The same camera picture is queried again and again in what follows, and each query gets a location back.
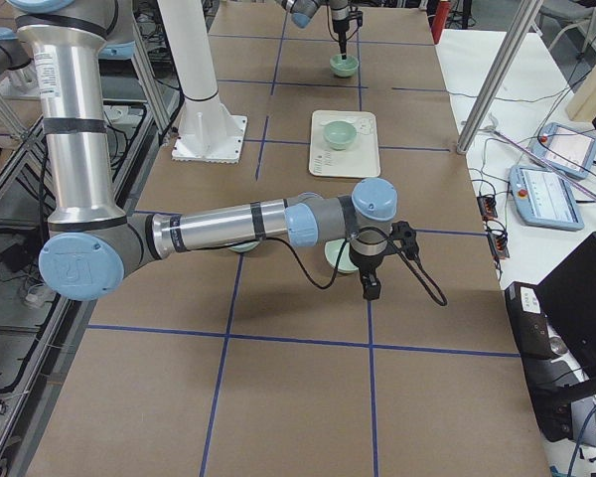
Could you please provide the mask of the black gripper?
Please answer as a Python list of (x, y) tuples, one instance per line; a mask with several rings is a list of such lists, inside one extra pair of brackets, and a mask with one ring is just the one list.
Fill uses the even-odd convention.
[(353, 5), (331, 5), (330, 14), (333, 32), (337, 35), (341, 61), (346, 60), (348, 32), (350, 23), (355, 21), (359, 28), (363, 24), (364, 13)]
[(349, 257), (358, 268), (362, 279), (363, 298), (365, 300), (378, 300), (381, 294), (381, 283), (377, 278), (377, 269), (381, 266), (385, 256), (385, 244), (366, 244), (353, 242)]

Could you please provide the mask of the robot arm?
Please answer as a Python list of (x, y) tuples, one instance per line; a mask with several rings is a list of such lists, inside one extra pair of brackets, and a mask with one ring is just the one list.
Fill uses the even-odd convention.
[(325, 7), (331, 37), (338, 44), (341, 59), (345, 60), (348, 57), (347, 43), (352, 36), (349, 34), (351, 23), (355, 22), (359, 29), (364, 21), (364, 13), (350, 1), (276, 0), (275, 3), (285, 10), (292, 22), (301, 29), (309, 25), (321, 7)]
[(39, 254), (50, 288), (90, 301), (176, 252), (287, 236), (292, 246), (344, 239), (365, 299), (379, 297), (376, 271), (393, 252), (397, 194), (389, 182), (364, 179), (333, 199), (303, 194), (192, 215), (130, 216), (113, 196), (98, 59), (106, 48), (130, 43), (131, 4), (16, 1), (13, 9), (18, 36), (34, 53), (55, 185), (50, 236)]

